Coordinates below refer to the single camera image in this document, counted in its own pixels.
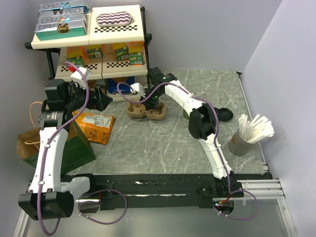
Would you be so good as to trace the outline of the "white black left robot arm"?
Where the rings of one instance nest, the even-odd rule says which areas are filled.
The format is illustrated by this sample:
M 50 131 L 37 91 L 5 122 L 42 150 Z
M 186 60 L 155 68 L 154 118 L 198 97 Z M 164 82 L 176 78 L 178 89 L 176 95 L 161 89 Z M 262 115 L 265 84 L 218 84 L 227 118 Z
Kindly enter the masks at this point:
M 98 187 L 91 174 L 79 175 L 61 185 L 61 166 L 73 112 L 84 104 L 103 111 L 112 102 L 99 86 L 90 90 L 77 82 L 53 79 L 46 83 L 47 99 L 39 117 L 40 149 L 35 174 L 19 206 L 33 219 L 46 220 L 70 217 L 75 200 L 96 196 Z

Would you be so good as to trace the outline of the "green paper coffee cup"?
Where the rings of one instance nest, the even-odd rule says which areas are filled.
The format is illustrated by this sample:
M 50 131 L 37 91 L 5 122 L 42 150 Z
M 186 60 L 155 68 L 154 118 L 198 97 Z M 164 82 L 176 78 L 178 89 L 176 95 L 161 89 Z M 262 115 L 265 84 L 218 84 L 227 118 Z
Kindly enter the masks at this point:
M 186 120 L 189 120 L 189 119 L 190 119 L 190 116 L 189 116 L 189 114 L 186 112 L 186 110 L 183 110 L 183 117 L 184 117 L 184 119 L 186 119 Z

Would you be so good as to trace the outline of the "black plastic cup lid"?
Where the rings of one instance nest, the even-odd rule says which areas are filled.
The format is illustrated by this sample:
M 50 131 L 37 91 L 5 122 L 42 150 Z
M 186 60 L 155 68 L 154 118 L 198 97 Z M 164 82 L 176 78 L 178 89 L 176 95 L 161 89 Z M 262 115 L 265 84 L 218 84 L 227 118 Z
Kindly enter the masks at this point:
M 228 108 L 220 108 L 219 109 L 219 120 L 223 122 L 228 122 L 232 120 L 234 117 L 233 112 Z

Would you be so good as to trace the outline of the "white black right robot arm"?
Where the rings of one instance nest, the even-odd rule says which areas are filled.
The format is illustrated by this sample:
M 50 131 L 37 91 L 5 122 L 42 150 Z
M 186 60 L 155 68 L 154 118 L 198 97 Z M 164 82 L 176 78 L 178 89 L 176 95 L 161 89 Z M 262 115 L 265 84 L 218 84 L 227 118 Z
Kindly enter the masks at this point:
M 189 115 L 189 132 L 200 142 L 209 159 L 216 182 L 216 193 L 231 198 L 240 191 L 241 185 L 237 184 L 235 174 L 218 143 L 219 119 L 211 103 L 195 97 L 175 75 L 164 75 L 158 67 L 149 70 L 147 82 L 152 84 L 152 87 L 146 88 L 145 95 L 141 97 L 141 102 L 147 110 L 157 109 L 159 97 L 165 94 Z

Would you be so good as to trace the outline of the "brown cardboard cup carrier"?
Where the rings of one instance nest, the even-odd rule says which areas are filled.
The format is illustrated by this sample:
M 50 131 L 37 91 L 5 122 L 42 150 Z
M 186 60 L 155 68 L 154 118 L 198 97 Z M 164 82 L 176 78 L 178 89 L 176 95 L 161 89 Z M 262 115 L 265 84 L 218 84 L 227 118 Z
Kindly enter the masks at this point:
M 146 110 L 145 105 L 127 102 L 127 114 L 133 118 L 147 117 L 152 120 L 163 120 L 166 116 L 166 105 L 163 102 L 158 103 L 156 109 Z

